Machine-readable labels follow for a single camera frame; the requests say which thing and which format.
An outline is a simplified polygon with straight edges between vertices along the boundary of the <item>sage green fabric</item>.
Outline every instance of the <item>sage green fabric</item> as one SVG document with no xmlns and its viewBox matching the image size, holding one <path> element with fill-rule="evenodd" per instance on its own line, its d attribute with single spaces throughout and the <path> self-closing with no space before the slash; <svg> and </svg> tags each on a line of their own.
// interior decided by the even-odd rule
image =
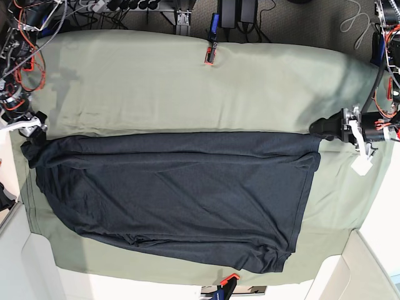
<svg viewBox="0 0 400 300">
<path fill-rule="evenodd" d="M 363 103 L 376 68 L 341 53 L 280 44 L 218 45 L 204 64 L 207 41 L 134 31 L 59 35 L 43 51 L 46 87 L 34 107 L 48 114 L 48 136 L 152 132 L 284 131 L 305 133 L 318 118 Z M 60 268 L 160 283 L 211 285 L 235 270 L 112 247 L 67 229 L 53 214 L 21 156 L 14 155 L 31 230 L 51 243 Z M 341 254 L 359 228 L 390 163 L 379 144 L 365 177 L 351 168 L 356 153 L 340 141 L 320 145 L 296 253 L 280 274 L 236 271 L 242 285 L 299 283 Z"/>
</svg>

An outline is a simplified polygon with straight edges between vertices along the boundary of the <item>metal stand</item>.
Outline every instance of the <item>metal stand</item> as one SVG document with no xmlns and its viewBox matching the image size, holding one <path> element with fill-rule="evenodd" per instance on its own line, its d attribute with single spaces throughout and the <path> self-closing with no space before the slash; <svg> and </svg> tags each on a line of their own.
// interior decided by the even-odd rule
<svg viewBox="0 0 400 300">
<path fill-rule="evenodd" d="M 174 12 L 163 11 L 162 14 L 175 26 L 175 33 L 190 36 L 191 14 L 196 0 L 174 0 Z"/>
</svg>

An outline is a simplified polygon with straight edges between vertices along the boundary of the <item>white tag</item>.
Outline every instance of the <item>white tag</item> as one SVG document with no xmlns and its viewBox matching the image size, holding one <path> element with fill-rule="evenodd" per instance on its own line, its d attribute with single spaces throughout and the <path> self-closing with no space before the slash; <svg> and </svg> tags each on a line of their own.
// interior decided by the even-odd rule
<svg viewBox="0 0 400 300">
<path fill-rule="evenodd" d="M 372 168 L 373 164 L 370 160 L 358 156 L 356 160 L 351 164 L 351 168 L 357 172 L 360 176 L 365 176 L 368 171 Z"/>
</svg>

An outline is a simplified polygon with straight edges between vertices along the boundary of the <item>black power supply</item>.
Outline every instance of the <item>black power supply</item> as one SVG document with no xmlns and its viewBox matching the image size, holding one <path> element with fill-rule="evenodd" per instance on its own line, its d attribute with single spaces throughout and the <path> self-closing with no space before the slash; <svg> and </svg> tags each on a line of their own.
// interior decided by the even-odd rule
<svg viewBox="0 0 400 300">
<path fill-rule="evenodd" d="M 254 24 L 257 22 L 258 0 L 239 0 L 237 21 Z"/>
<path fill-rule="evenodd" d="M 236 0 L 218 0 L 220 28 L 236 28 L 236 6 Z"/>
</svg>

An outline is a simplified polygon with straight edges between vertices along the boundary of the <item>white cable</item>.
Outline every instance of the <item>white cable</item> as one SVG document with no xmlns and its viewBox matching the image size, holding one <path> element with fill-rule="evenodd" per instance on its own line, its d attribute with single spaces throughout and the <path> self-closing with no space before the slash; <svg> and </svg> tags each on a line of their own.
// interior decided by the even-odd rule
<svg viewBox="0 0 400 300">
<path fill-rule="evenodd" d="M 70 15 L 76 13 L 77 11 L 80 11 L 81 9 L 86 8 L 87 6 L 82 6 L 82 7 L 78 8 L 78 9 L 75 9 L 73 12 L 70 12 L 69 14 L 67 14 L 65 18 L 68 18 Z M 56 27 L 57 24 L 60 23 L 60 22 L 61 22 L 61 20 L 58 21 L 56 24 L 54 24 L 54 26 L 52 28 Z"/>
<path fill-rule="evenodd" d="M 396 4 L 396 2 L 394 2 L 394 0 L 389 0 L 389 3 L 392 6 L 392 8 L 394 9 L 394 12 L 396 13 L 397 19 L 400 22 L 400 10 L 398 8 L 398 5 Z"/>
<path fill-rule="evenodd" d="M 360 35 L 360 37 L 359 37 L 359 38 L 356 40 L 356 42 L 354 43 L 354 49 L 355 49 L 355 50 L 358 50 L 358 48 L 360 48 L 360 45 L 361 45 L 361 43 L 362 43 L 362 41 L 363 41 L 363 39 L 364 39 L 364 36 L 365 36 L 365 35 L 367 34 L 367 32 L 368 32 L 368 29 L 369 29 L 370 25 L 373 25 L 373 23 L 371 22 L 371 20 L 370 20 L 370 18 L 369 18 L 369 16 L 368 16 L 367 13 L 361 12 L 361 5 L 360 5 L 357 1 L 355 1 L 355 0 L 348 0 L 348 1 L 350 1 L 350 2 L 355 3 L 355 4 L 358 5 L 358 12 L 357 12 L 357 14 L 355 14 L 353 17 L 350 17 L 349 19 L 344 20 L 344 21 L 340 24 L 340 31 L 341 31 L 342 33 L 348 32 L 348 31 L 353 27 L 353 24 L 354 24 L 355 20 L 356 20 L 358 17 L 360 17 L 360 16 L 366 16 L 366 17 L 367 17 L 367 20 L 368 20 L 367 27 L 365 28 L 365 30 L 362 32 L 362 34 Z"/>
<path fill-rule="evenodd" d="M 17 64 L 14 69 L 11 71 L 8 71 L 5 75 L 0 78 L 0 80 L 4 79 L 5 77 L 9 76 L 11 73 L 13 73 L 15 70 L 23 66 L 28 60 L 30 60 L 32 57 L 34 57 L 39 51 L 41 51 L 44 47 L 46 47 L 57 35 L 57 33 L 60 31 L 61 27 L 63 26 L 64 20 L 67 16 L 67 10 L 68 10 L 68 0 L 64 0 L 64 11 L 62 12 L 60 24 L 57 27 L 56 31 L 53 33 L 53 35 L 38 49 L 36 49 L 31 55 L 29 55 L 26 59 L 21 61 L 19 64 Z"/>
<path fill-rule="evenodd" d="M 84 7 L 84 8 L 86 8 L 86 7 L 88 7 L 88 6 L 92 5 L 92 4 L 82 4 L 82 0 L 79 0 L 79 5 Z"/>
<path fill-rule="evenodd" d="M 387 71 L 389 72 L 390 76 L 392 77 L 393 82 L 394 82 L 394 83 L 397 85 L 397 87 L 400 89 L 400 84 L 399 84 L 399 82 L 397 81 L 396 77 L 394 77 L 393 71 L 392 71 L 392 69 L 391 69 L 389 66 L 387 66 Z"/>
</svg>

